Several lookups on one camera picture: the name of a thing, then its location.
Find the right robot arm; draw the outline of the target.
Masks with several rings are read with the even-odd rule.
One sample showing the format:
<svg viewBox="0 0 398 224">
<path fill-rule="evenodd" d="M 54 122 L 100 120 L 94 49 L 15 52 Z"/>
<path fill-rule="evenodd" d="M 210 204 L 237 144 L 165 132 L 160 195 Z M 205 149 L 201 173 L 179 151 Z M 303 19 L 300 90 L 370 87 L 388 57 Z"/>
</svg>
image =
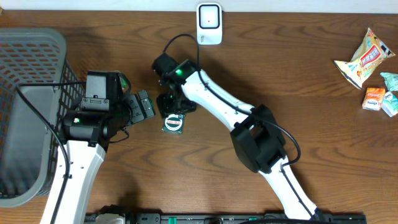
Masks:
<svg viewBox="0 0 398 224">
<path fill-rule="evenodd" d="M 323 220 L 319 208 L 307 197 L 290 167 L 299 158 L 289 160 L 284 149 L 287 138 L 295 147 L 299 144 L 277 124 L 268 107 L 254 107 L 238 100 L 191 60 L 178 63 L 162 53 L 154 60 L 152 69 L 160 77 L 159 83 L 170 89 L 157 98 L 163 118 L 191 113 L 202 106 L 226 126 L 238 159 L 251 172 L 265 178 L 287 218 Z"/>
</svg>

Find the teal small carton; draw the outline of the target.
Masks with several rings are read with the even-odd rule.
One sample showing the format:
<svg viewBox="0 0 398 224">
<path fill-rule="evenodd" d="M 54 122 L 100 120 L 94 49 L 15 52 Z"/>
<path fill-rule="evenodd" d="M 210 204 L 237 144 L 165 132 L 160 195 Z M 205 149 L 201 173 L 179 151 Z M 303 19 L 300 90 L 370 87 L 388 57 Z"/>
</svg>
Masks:
<svg viewBox="0 0 398 224">
<path fill-rule="evenodd" d="M 397 114 L 397 97 L 390 91 L 386 92 L 381 108 L 389 117 L 395 116 Z"/>
</svg>

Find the mint green pack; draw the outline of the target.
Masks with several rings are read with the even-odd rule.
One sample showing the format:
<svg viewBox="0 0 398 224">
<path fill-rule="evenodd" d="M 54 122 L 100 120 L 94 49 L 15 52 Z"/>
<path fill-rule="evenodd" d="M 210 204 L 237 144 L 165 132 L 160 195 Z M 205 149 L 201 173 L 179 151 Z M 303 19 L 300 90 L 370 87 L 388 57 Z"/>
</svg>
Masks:
<svg viewBox="0 0 398 224">
<path fill-rule="evenodd" d="M 384 83 L 389 91 L 398 90 L 398 74 L 381 72 L 380 75 L 384 78 Z"/>
</svg>

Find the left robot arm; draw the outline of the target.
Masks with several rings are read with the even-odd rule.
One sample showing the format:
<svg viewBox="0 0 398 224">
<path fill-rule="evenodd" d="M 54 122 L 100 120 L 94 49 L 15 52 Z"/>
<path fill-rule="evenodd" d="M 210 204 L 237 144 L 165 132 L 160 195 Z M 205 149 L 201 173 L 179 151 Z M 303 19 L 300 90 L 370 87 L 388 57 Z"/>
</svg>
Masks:
<svg viewBox="0 0 398 224">
<path fill-rule="evenodd" d="M 132 94 L 123 73 L 89 71 L 85 95 L 61 120 L 57 166 L 41 223 L 83 223 L 112 137 L 153 116 L 147 91 Z"/>
</svg>

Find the orange small carton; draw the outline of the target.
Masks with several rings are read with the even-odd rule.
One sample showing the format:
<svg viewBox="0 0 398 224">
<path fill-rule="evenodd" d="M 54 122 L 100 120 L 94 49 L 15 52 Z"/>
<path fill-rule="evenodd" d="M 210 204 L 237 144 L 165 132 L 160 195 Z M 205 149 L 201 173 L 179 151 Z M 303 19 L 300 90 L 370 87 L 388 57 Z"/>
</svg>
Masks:
<svg viewBox="0 0 398 224">
<path fill-rule="evenodd" d="M 384 88 L 367 88 L 362 103 L 364 110 L 379 111 L 382 106 L 386 90 Z"/>
</svg>

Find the yellow snack bag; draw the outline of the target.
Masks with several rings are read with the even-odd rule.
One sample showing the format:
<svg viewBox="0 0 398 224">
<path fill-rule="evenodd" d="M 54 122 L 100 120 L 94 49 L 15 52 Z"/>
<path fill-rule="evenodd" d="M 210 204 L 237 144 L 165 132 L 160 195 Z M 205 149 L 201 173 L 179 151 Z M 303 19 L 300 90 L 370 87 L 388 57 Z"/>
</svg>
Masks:
<svg viewBox="0 0 398 224">
<path fill-rule="evenodd" d="M 333 63 L 355 88 L 362 89 L 363 83 L 375 69 L 395 53 L 368 28 L 361 45 L 357 48 L 349 62 L 334 60 Z"/>
</svg>

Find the round tape roll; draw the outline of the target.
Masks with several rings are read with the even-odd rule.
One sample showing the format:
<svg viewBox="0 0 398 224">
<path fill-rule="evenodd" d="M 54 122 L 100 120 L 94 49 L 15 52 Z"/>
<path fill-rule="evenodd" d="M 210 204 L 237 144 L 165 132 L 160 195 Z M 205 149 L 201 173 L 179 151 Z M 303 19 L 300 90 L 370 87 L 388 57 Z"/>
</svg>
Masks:
<svg viewBox="0 0 398 224">
<path fill-rule="evenodd" d="M 182 134 L 184 123 L 184 114 L 170 114 L 165 118 L 162 130 L 165 133 Z"/>
</svg>

